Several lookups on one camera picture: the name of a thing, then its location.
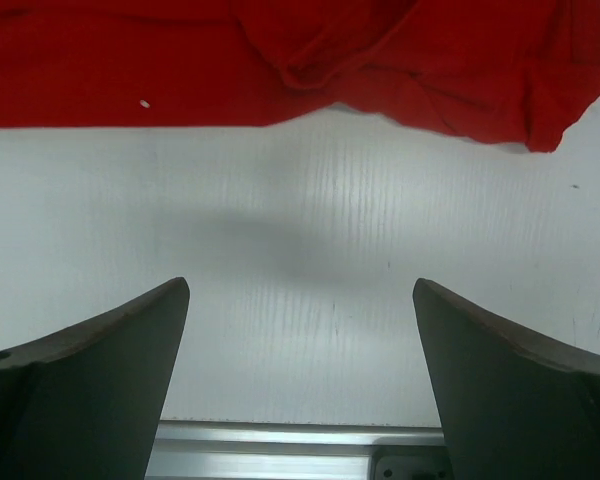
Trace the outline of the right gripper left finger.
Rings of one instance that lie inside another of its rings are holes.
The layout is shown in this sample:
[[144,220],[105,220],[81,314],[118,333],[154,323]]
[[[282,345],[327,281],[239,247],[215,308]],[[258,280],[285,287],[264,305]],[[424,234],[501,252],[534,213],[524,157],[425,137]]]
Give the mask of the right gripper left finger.
[[0,479],[142,479],[186,322],[171,279],[0,351]]

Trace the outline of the red t shirt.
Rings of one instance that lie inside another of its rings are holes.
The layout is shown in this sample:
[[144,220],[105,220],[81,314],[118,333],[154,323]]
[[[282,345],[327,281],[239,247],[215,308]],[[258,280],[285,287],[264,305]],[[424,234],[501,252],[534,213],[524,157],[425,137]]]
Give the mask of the red t shirt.
[[340,103],[554,151],[600,1],[0,1],[0,128],[268,126]]

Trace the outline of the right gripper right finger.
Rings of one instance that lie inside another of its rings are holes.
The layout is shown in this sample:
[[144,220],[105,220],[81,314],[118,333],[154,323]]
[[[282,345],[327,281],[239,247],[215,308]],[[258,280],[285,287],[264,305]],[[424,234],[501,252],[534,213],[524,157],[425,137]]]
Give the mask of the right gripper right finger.
[[426,279],[413,303],[458,479],[600,479],[600,355]]

